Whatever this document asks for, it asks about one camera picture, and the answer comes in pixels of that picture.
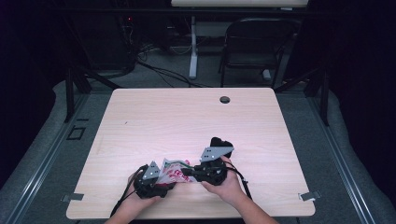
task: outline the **wooden table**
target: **wooden table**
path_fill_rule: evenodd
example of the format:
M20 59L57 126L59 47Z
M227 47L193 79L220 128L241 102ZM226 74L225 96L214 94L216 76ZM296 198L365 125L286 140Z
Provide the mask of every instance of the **wooden table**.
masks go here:
M227 96L230 103L219 98ZM115 90L71 201L72 219L108 218L128 176L156 161L199 158L212 137L234 145L233 164L248 180L254 202L274 217L315 213L288 129L272 89ZM139 218L240 217L200 183L177 184Z

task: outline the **black chair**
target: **black chair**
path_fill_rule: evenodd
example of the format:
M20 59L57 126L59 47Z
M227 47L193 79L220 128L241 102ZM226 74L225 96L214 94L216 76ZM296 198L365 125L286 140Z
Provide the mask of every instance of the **black chair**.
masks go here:
M298 33L300 23L288 19L245 18L233 22L225 34L219 73L224 85L225 68L275 70L276 82L285 45Z

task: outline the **desk leg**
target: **desk leg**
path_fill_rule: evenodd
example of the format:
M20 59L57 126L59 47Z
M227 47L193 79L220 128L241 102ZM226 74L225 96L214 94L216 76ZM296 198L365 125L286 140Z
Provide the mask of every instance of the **desk leg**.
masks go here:
M191 62L190 62L190 79L197 78L197 40L195 33L195 17L191 17Z

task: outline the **metal bracket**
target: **metal bracket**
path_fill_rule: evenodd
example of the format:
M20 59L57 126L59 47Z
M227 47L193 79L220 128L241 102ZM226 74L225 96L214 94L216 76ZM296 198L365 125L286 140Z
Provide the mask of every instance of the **metal bracket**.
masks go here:
M155 163L155 161L152 161L147 171L143 174L142 179L148 180L152 178L157 178L159 176L160 176L160 168L158 167L157 163Z
M75 201L81 201L82 198L84 197L84 194L77 194L77 193L72 193L70 195L65 194L61 201L63 203L70 203L70 201L75 200Z
M298 197L299 197L301 200L303 200L304 202L305 202L305 201L308 201L308 200L314 202L316 199L318 199L318 198L321 197L321 194L320 194L319 191L314 191L314 192L307 192L307 193L305 193L305 194L299 193L299 194L298 194Z
M202 153L201 162L213 161L233 151L233 147L206 147Z

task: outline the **paper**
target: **paper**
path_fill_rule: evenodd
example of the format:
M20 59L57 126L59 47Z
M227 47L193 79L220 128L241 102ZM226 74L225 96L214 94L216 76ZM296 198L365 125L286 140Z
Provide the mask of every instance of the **paper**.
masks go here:
M197 182L192 176L183 175L182 168L192 168L189 161L169 161L163 159L160 176L156 184L190 183Z

